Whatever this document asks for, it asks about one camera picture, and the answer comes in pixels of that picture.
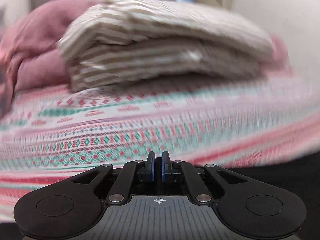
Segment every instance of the crosshair symbol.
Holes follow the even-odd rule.
[[[157,203],[162,203],[163,201],[165,201],[164,199],[162,199],[162,198],[157,198],[156,200],[154,200],[154,201],[156,201]]]

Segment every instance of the pink fabric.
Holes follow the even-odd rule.
[[[91,0],[53,0],[10,27],[0,43],[0,117],[10,109],[13,91],[69,83],[56,49],[72,21]]]

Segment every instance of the bed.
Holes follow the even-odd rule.
[[[315,239],[319,91],[283,72],[235,83],[190,74],[114,90],[17,92],[0,121],[0,220],[13,222],[15,203],[31,190],[168,150],[298,194],[308,209],[300,237]]]

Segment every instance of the bed sheet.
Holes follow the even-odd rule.
[[[31,190],[101,163],[159,156],[250,167],[320,148],[320,95],[292,75],[227,82],[201,75],[70,94],[16,93],[0,122],[0,220]]]

